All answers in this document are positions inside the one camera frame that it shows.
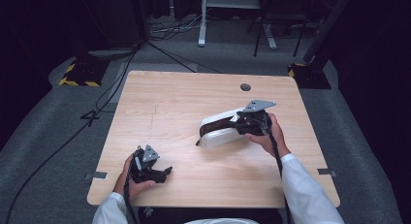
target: wooden table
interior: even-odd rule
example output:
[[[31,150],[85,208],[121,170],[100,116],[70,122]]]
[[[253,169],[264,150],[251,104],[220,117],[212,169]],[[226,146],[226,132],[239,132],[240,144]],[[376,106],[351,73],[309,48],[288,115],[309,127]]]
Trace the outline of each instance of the wooden table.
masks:
[[[240,85],[248,83],[250,91]],[[287,146],[339,198],[297,85],[292,78],[133,71],[128,75],[87,200],[99,205],[112,191],[125,159],[138,145],[161,156],[155,170],[173,166],[164,184],[139,194],[135,206],[188,208],[282,208],[275,159],[241,139],[214,149],[196,146],[203,118],[246,106],[252,99],[275,101],[267,109],[280,123]]]

